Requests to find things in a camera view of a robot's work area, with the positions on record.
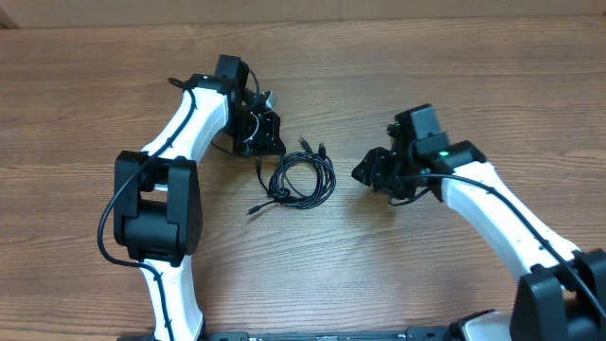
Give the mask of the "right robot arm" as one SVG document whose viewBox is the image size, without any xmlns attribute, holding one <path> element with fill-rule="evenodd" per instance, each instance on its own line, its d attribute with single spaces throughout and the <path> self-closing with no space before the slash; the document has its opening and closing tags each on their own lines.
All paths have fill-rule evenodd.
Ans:
<svg viewBox="0 0 606 341">
<path fill-rule="evenodd" d="M 509 313 L 486 310 L 447 327 L 408 329 L 406 339 L 605 339 L 604 250 L 584 252 L 543 223 L 477 147 L 450 142 L 431 104 L 395 115 L 386 132 L 390 148 L 369 150 L 352 178 L 385 193 L 391 206 L 432 193 L 477 231 L 517 286 Z"/>
</svg>

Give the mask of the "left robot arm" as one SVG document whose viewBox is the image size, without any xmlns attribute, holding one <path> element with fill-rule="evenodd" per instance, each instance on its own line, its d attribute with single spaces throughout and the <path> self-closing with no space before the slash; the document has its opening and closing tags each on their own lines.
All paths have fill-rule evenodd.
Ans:
<svg viewBox="0 0 606 341">
<path fill-rule="evenodd" d="M 198 167 L 214 137 L 224 132 L 237 156 L 280 155 L 280 118 L 274 94 L 250 89 L 254 76 L 240 57 L 222 55 L 213 74 L 171 80 L 182 101 L 160 134 L 138 152 L 121 152 L 115 190 L 103 215 L 114 238 L 139 269 L 155 317 L 150 340 L 201 340 L 205 317 L 197 302 L 192 256 L 203 212 Z"/>
</svg>

